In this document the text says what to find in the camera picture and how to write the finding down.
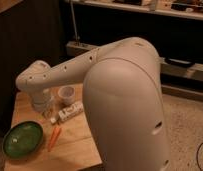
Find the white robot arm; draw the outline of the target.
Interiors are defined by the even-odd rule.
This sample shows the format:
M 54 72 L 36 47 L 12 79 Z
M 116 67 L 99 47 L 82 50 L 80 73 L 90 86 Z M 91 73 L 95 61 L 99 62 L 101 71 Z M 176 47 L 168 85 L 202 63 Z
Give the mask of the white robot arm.
M 105 171 L 170 171 L 160 57 L 150 42 L 125 38 L 54 67 L 38 60 L 16 78 L 37 108 L 50 99 L 45 89 L 77 83 Z

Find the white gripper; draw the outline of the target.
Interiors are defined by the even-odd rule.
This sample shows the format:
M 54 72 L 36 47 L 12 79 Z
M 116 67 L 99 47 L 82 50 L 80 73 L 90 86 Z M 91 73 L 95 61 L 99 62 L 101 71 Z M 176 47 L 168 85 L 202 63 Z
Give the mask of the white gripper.
M 46 104 L 42 111 L 42 116 L 46 119 L 50 118 L 55 111 L 55 98 L 51 97 L 50 101 Z

